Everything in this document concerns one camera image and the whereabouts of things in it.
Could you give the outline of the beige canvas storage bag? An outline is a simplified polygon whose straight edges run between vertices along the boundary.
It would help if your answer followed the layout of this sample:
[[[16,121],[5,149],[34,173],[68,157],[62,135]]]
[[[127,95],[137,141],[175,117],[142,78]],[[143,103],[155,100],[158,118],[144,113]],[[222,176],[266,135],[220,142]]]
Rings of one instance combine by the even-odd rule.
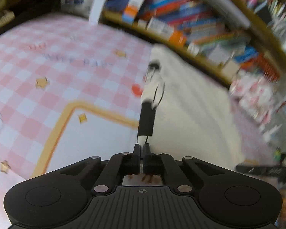
[[[148,140],[151,151],[176,160],[192,156],[230,170],[243,162],[227,90],[165,46],[152,48],[152,60],[160,62],[165,91]]]

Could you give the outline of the black white zipper pull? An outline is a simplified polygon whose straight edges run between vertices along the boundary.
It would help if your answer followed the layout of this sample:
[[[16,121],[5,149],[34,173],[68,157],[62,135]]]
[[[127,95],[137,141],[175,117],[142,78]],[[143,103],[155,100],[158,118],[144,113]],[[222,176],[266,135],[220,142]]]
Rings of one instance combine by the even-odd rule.
[[[161,76],[161,65],[152,60],[147,68],[145,84],[141,95],[141,111],[137,131],[137,143],[144,146],[153,136],[157,107],[163,99],[165,82]]]

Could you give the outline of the pink white plush bunny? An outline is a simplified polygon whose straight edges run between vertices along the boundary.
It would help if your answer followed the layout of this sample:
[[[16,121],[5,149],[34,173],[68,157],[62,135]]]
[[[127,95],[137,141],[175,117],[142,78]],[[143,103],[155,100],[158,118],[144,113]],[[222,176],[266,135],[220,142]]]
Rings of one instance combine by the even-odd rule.
[[[233,78],[229,93],[239,107],[262,131],[272,119],[274,87],[263,75],[240,70]]]

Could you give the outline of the pink checkered bed sheet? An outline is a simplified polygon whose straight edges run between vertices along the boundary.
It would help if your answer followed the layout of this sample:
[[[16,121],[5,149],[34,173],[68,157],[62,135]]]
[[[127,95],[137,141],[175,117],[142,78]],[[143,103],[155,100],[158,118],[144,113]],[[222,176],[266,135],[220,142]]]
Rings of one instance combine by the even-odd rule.
[[[10,226],[3,198],[13,185],[91,156],[107,160],[133,150],[155,45],[63,14],[0,36],[0,228]],[[243,162],[272,163],[257,126],[230,101]]]

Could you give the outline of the wooden shelf board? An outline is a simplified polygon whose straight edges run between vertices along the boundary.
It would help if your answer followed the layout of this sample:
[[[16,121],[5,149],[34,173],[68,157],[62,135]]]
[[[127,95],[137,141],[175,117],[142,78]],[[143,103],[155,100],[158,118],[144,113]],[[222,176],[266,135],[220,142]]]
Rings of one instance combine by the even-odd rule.
[[[119,13],[104,11],[102,17],[105,21],[110,22],[112,24],[117,24],[119,27],[126,28],[131,33],[136,33],[146,37],[147,41],[153,41],[155,44],[162,44],[168,47],[191,66],[201,70],[203,73],[207,74],[209,77],[211,77],[221,85],[225,86],[226,88],[231,85],[231,79],[225,74],[223,74],[219,67],[212,65],[211,62],[208,61],[201,54],[198,54],[196,56],[193,55],[192,53],[187,51],[186,47],[180,47],[172,44],[159,34],[156,34],[152,31],[143,28],[141,25],[138,24],[138,22],[134,22],[133,24],[124,22],[122,20],[122,15]]]

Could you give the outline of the cream small box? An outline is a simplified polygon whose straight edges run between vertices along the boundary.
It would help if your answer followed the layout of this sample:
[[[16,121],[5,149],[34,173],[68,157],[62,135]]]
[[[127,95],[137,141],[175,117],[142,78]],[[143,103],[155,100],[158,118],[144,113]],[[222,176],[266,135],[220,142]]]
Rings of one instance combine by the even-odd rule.
[[[222,68],[222,73],[229,79],[232,79],[239,71],[239,64],[234,60],[229,60]]]

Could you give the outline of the white square box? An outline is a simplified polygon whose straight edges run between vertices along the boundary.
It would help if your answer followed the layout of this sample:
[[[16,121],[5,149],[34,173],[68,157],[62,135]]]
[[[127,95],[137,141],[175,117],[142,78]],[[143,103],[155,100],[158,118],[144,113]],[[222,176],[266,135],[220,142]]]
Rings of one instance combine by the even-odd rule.
[[[214,49],[210,51],[210,53],[207,55],[207,59],[214,65],[224,65],[229,59],[230,59],[231,53],[217,45]]]

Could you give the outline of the flat white orange box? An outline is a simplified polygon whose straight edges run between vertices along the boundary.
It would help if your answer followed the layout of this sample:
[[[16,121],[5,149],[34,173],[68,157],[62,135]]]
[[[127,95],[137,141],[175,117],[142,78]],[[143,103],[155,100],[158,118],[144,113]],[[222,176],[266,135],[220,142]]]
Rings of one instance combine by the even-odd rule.
[[[183,47],[186,43],[186,37],[181,31],[154,17],[150,19],[147,30],[152,31],[176,46]]]

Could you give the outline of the row of colourful books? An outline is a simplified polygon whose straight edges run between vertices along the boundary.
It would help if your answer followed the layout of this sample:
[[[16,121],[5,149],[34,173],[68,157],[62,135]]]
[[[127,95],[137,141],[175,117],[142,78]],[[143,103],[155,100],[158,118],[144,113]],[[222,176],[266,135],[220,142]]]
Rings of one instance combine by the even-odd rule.
[[[108,0],[104,11],[122,15],[128,2]],[[231,53],[229,60],[239,64],[239,71],[262,74],[272,82],[280,79],[281,50],[273,46],[265,31],[254,28],[252,19],[231,0],[145,0],[134,22],[147,29],[152,17],[181,31],[186,37],[184,47],[193,42],[206,59],[219,45]],[[214,66],[222,70],[224,65]]]

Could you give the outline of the tall white orange blue box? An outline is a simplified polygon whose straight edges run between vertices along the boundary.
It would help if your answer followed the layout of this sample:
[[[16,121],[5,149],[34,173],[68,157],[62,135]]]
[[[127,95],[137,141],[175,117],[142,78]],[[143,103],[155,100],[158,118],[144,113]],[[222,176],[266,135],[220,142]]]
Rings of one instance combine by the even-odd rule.
[[[133,24],[144,1],[145,0],[129,0],[122,14],[122,21],[128,24]]]

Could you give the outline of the white wrist watch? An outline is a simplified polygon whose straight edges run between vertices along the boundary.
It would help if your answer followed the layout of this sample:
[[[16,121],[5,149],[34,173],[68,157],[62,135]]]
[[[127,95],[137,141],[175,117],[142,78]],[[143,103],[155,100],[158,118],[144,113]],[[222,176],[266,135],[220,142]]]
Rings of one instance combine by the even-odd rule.
[[[0,28],[7,25],[15,19],[15,15],[12,11],[2,10],[0,11]]]

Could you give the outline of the white shelf post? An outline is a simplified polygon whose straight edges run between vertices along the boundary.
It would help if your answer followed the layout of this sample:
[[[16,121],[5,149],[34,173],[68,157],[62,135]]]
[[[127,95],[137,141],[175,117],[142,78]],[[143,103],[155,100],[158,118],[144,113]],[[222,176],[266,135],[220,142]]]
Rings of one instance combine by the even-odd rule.
[[[99,23],[106,2],[107,0],[93,0],[89,14],[90,25],[97,25]]]

